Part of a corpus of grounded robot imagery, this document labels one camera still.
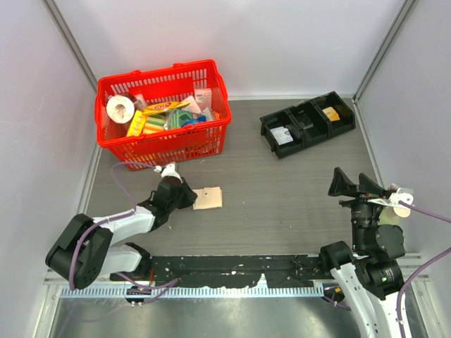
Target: blue item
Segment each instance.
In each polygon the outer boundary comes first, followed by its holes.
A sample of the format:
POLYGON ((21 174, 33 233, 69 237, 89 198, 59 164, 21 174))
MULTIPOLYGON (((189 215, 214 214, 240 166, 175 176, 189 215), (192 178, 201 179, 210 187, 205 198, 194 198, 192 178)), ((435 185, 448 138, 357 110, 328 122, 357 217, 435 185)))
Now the blue item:
POLYGON ((186 125, 196 125, 197 123, 202 123, 202 122, 206 122, 205 115, 200 115, 198 117, 198 119, 192 119, 192 120, 186 121, 185 123, 182 124, 182 127, 184 127, 186 125))

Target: cable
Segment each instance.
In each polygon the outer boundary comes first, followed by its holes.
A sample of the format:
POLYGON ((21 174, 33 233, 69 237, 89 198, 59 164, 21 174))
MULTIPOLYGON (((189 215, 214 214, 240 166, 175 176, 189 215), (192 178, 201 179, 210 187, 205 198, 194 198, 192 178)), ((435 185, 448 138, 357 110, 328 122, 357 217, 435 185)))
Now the cable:
POLYGON ((73 279, 75 277, 75 266, 77 265, 77 259, 78 256, 80 255, 80 250, 81 247, 83 245, 83 243, 85 243, 86 238, 88 237, 88 235, 92 232, 92 230, 96 229, 97 227, 99 227, 100 225, 103 225, 105 223, 108 222, 113 222, 115 220, 122 220, 124 218, 130 217, 132 215, 135 214, 136 211, 136 200, 135 198, 128 192, 128 190, 124 187, 124 185, 119 182, 118 178, 116 177, 116 171, 115 169, 120 166, 120 165, 127 165, 127 164, 131 164, 131 165, 142 165, 144 167, 148 167, 148 168, 154 168, 154 166, 150 165, 150 164, 146 164, 146 163, 140 163, 140 162, 119 162, 115 165, 113 165, 113 167, 111 167, 111 176, 113 177, 113 179, 116 181, 116 184, 125 192, 125 194, 127 195, 127 197, 132 201, 133 204, 133 210, 130 211, 129 213, 124 213, 122 215, 117 215, 114 216, 112 218, 105 218, 103 220, 100 220, 97 223, 94 223, 93 225, 91 225, 90 227, 87 228, 87 230, 81 235, 80 239, 77 242, 77 245, 75 246, 75 250, 73 252, 72 255, 72 261, 70 262, 70 270, 69 270, 69 287, 70 290, 74 291, 75 290, 75 285, 73 283, 73 279))
POLYGON ((412 209, 413 211, 416 211, 417 213, 422 213, 424 215, 437 218, 438 220, 442 220, 444 222, 451 223, 451 218, 449 218, 449 217, 438 215, 437 213, 433 213, 431 211, 424 210, 422 208, 419 208, 418 206, 411 206, 410 204, 407 204, 407 203, 405 203, 403 201, 400 201, 400 204, 402 206, 405 206, 406 208, 409 208, 409 209, 412 209))
MULTIPOLYGON (((424 215, 431 216, 433 218, 437 218, 438 220, 443 220, 447 223, 451 223, 451 218, 448 218, 448 217, 445 217, 442 215, 438 215, 436 213, 432 213, 432 212, 424 210, 422 208, 418 208, 417 206, 411 206, 410 204, 407 204, 403 201, 400 201, 400 204, 402 206, 412 209, 413 211, 416 211, 418 213, 423 213, 424 215)), ((406 332, 404 330, 404 323, 402 320, 402 311, 401 311, 402 295, 406 292, 407 288, 410 286, 410 284, 416 278, 416 276, 418 276, 420 274, 421 271, 423 271, 424 269, 426 269, 427 267, 434 264, 436 261, 438 261, 439 259, 442 259, 443 257, 445 257, 448 254, 451 254, 451 248, 444 250, 444 252, 438 254, 435 257, 432 257, 429 261, 425 262, 422 266, 420 266, 418 269, 416 269, 415 272, 409 278, 407 278, 407 281, 404 283, 404 285, 402 285, 401 290, 398 293, 397 299, 396 299, 396 313, 397 313, 398 323, 400 324, 400 331, 401 331, 402 338, 406 338, 406 332)))
POLYGON ((178 282, 178 280, 179 280, 179 278, 175 278, 174 280, 171 280, 170 282, 167 282, 166 284, 159 285, 158 287, 151 287, 151 286, 147 286, 147 285, 142 285, 142 284, 136 283, 134 280, 132 280, 131 278, 127 277, 123 273, 116 273, 116 274, 117 274, 117 276, 122 277, 127 282, 132 283, 136 287, 140 287, 140 288, 146 289, 146 290, 157 290, 157 289, 163 289, 164 287, 171 287, 171 284, 174 283, 174 281, 178 282))
POLYGON ((325 301, 328 301, 329 303, 333 304, 334 306, 338 306, 339 308, 342 308, 342 309, 344 309, 344 310, 351 311, 351 308, 350 308, 349 306, 346 306, 346 305, 343 305, 343 304, 338 303, 337 301, 334 301, 334 300, 333 300, 334 297, 335 297, 335 293, 333 294, 332 299, 330 299, 330 298, 327 297, 327 296, 323 296, 323 299, 324 299, 325 301))

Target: white cable clip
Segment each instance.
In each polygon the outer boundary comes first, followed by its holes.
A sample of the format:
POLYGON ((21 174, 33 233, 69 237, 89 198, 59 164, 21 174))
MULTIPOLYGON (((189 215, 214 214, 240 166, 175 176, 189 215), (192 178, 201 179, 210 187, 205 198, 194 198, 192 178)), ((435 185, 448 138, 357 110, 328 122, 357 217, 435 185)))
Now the white cable clip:
POLYGON ((369 199, 369 203, 379 204, 381 206, 389 206, 392 208, 408 209, 400 204, 400 201, 406 204, 412 204, 414 201, 413 191, 410 189, 399 188, 393 192, 388 199, 369 199))

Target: white wall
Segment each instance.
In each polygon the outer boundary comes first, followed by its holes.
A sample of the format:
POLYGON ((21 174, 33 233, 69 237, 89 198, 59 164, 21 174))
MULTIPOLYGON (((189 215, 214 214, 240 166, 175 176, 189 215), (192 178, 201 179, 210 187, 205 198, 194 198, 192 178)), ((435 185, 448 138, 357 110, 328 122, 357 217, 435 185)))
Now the white wall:
MULTIPOLYGON (((417 206, 451 216, 451 2, 419 1, 362 98, 384 183, 414 189, 417 206)), ((451 224, 413 214, 407 247, 426 258, 451 246, 451 224)), ((428 269, 451 313, 451 257, 428 269)), ((451 332, 447 320, 445 325, 451 332)))
POLYGON ((230 96, 355 93, 403 0, 56 0, 97 77, 216 60, 230 96))
POLYGON ((3 10, 0 336, 24 338, 42 305, 44 258, 80 200, 94 91, 40 1, 3 10))

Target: wooden floor surface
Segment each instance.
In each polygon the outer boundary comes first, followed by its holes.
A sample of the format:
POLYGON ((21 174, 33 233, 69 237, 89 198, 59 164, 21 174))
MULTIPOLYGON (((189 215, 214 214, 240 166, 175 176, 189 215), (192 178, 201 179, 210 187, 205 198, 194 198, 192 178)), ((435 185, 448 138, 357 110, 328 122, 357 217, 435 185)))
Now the wooden floor surface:
MULTIPOLYGON (((233 121, 223 153, 178 165, 192 189, 220 187, 223 208, 176 211, 160 229, 129 242, 158 255, 314 254, 325 244, 350 243, 350 210, 327 191, 336 166, 351 180, 361 172, 375 178, 362 132, 357 127, 278 160, 260 136, 259 118, 298 101, 231 101, 233 121)), ((91 217, 131 207, 110 176, 114 163, 102 151, 87 212, 91 217)), ((118 177, 138 201, 160 180, 150 170, 126 168, 118 177)))

